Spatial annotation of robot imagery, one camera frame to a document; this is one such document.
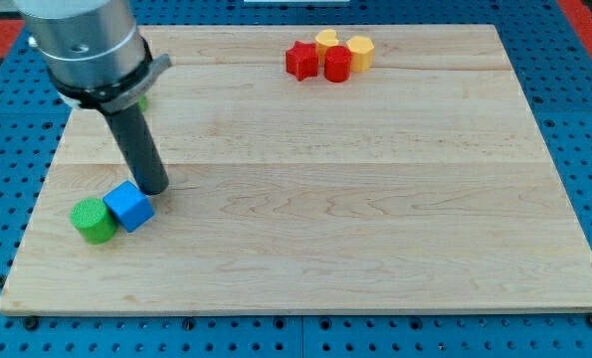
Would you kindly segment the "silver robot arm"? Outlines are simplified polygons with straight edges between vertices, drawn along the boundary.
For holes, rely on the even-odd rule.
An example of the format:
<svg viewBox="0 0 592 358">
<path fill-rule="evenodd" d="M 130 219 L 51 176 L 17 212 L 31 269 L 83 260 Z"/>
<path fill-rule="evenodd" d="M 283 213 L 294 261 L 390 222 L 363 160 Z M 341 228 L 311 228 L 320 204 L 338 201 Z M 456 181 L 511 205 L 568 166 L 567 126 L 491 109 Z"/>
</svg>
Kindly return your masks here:
<svg viewBox="0 0 592 358">
<path fill-rule="evenodd" d="M 69 104 L 114 114 L 135 105 L 172 66 L 154 59 L 126 0 L 15 0 Z"/>
</svg>

